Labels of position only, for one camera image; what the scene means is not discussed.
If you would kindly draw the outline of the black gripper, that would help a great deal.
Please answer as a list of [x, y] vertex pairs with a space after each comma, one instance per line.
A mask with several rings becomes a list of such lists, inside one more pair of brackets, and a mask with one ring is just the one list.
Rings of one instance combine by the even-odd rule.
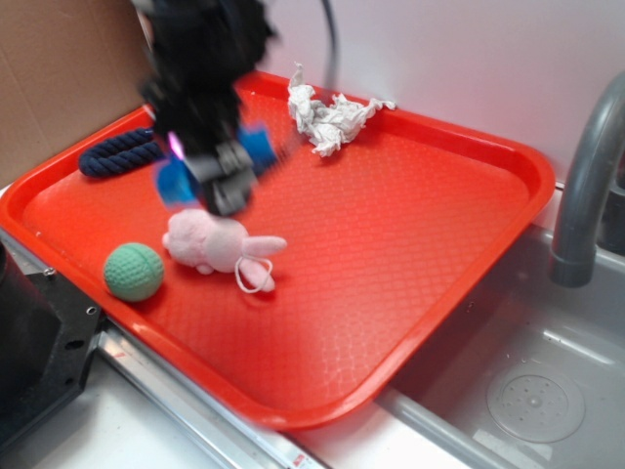
[[175, 134], [209, 213], [243, 211], [257, 183], [253, 160], [234, 141], [240, 99], [234, 84], [255, 70], [273, 31], [261, 1], [136, 1], [154, 75], [142, 94], [154, 131]]

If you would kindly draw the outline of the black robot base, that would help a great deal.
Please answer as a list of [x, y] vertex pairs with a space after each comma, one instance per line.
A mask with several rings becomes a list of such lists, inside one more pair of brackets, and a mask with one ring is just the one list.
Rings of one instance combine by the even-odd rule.
[[84, 390], [102, 309], [54, 270], [26, 274], [1, 247], [1, 450]]

